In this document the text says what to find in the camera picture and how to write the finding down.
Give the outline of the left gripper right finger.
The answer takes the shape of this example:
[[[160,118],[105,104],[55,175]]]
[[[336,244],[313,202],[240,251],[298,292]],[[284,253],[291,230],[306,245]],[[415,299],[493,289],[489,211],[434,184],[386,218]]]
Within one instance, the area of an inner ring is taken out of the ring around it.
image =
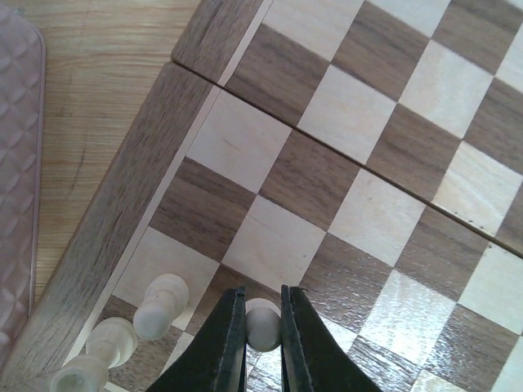
[[[281,287],[283,391],[375,391],[299,287]]]

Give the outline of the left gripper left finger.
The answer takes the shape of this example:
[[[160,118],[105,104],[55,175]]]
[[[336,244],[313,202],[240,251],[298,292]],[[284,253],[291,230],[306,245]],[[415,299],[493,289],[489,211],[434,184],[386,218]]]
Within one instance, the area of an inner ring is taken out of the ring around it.
[[[246,390],[245,289],[224,291],[182,355],[149,391]]]

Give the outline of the white chess pawn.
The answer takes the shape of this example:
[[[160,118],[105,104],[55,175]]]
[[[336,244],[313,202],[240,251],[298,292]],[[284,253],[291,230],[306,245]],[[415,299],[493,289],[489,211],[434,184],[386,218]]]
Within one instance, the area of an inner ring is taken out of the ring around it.
[[[249,346],[262,353],[276,349],[281,343],[281,313],[277,305],[264,298],[253,298],[245,306]]]
[[[188,305],[186,281],[175,274],[162,274],[145,290],[144,300],[133,316],[136,334],[144,340],[162,338]]]
[[[138,336],[132,324],[124,318],[106,318],[94,327],[86,341],[86,354],[107,368],[126,363],[134,353]]]

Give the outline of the white chess rook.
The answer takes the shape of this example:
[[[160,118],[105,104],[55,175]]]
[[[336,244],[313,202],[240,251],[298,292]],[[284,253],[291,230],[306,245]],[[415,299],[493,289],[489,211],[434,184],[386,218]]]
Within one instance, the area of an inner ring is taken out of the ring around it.
[[[50,391],[99,392],[108,381],[108,365],[101,359],[83,354],[71,359],[51,379]]]

